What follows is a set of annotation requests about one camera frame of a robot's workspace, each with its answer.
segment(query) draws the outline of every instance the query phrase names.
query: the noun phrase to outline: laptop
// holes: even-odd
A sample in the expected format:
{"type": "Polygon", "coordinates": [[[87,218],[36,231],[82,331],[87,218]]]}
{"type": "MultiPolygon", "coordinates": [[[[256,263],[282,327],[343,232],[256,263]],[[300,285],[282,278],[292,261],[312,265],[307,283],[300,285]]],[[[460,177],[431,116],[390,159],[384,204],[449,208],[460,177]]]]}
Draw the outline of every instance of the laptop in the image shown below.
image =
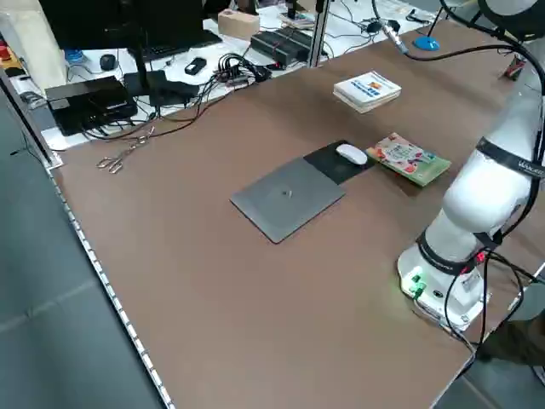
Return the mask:
{"type": "Polygon", "coordinates": [[[297,158],[231,197],[273,243],[280,243],[345,195],[304,158],[297,158]]]}

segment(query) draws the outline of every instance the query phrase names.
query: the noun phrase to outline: book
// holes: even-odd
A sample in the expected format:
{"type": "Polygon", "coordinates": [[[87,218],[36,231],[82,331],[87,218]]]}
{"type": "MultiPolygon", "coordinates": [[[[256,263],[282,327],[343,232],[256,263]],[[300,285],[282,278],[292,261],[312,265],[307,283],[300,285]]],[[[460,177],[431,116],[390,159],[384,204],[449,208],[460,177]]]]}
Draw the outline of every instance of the book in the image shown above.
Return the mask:
{"type": "Polygon", "coordinates": [[[421,187],[438,178],[451,165],[450,161],[425,151],[396,133],[365,152],[421,187]]]}
{"type": "Polygon", "coordinates": [[[400,94],[399,85],[375,71],[347,79],[333,86],[333,95],[359,113],[366,113],[386,104],[400,94]]]}
{"type": "Polygon", "coordinates": [[[305,28],[314,28],[314,19],[311,15],[307,15],[300,11],[295,13],[295,18],[292,20],[288,17],[288,13],[280,13],[279,18],[287,26],[298,28],[299,30],[305,28]]]}

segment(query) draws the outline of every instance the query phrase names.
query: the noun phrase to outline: brown table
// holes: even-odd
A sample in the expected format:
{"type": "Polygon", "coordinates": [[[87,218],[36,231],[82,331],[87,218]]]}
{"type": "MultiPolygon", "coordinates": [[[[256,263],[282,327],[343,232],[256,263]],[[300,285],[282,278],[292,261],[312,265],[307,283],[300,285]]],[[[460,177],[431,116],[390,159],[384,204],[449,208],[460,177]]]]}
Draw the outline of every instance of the brown table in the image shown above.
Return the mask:
{"type": "MultiPolygon", "coordinates": [[[[489,42],[448,22],[436,33],[442,51],[489,42]]],[[[95,163],[118,144],[63,155],[57,181],[177,407],[432,404],[468,351],[410,311],[395,261],[501,109],[509,61],[489,52],[417,63],[380,43],[229,96],[117,176],[95,163]],[[331,92],[370,70],[403,92],[360,115],[331,92]],[[280,245],[229,202],[295,157],[338,139],[367,147],[392,131],[449,158],[451,169],[422,190],[376,166],[280,245]]],[[[545,258],[544,211],[540,203],[502,247],[532,271],[545,258]]],[[[490,275],[494,325],[515,291],[505,272],[490,275]]]]}

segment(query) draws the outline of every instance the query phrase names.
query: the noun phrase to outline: white mouse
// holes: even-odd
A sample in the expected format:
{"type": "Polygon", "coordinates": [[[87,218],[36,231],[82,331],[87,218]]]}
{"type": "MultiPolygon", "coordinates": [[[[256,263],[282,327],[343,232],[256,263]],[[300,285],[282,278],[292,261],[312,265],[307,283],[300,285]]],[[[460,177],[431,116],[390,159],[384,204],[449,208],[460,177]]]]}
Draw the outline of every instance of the white mouse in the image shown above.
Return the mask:
{"type": "Polygon", "coordinates": [[[361,166],[367,163],[367,155],[365,154],[365,152],[357,149],[356,147],[353,147],[352,145],[348,145],[347,143],[339,145],[336,151],[343,158],[349,160],[353,164],[358,164],[361,166]]]}

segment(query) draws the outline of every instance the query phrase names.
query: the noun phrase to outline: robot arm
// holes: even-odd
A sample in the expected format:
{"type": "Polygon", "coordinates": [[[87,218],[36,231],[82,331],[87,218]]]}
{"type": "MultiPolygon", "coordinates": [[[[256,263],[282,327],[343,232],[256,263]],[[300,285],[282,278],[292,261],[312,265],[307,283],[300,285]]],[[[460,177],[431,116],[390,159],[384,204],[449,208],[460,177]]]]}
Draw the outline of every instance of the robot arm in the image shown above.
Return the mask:
{"type": "MultiPolygon", "coordinates": [[[[528,50],[545,65],[545,0],[479,0],[479,6],[484,16],[518,40],[536,39],[528,50]]],[[[485,141],[531,162],[542,126],[542,101],[540,78],[526,64],[485,141]]],[[[465,330],[486,302],[484,282],[477,268],[463,273],[449,268],[471,259],[481,245],[475,234],[492,236],[507,223],[528,199],[531,181],[527,174],[475,150],[446,192],[443,209],[400,256],[402,290],[411,297],[417,290],[419,303],[445,322],[444,297],[450,288],[451,324],[465,330]]]]}

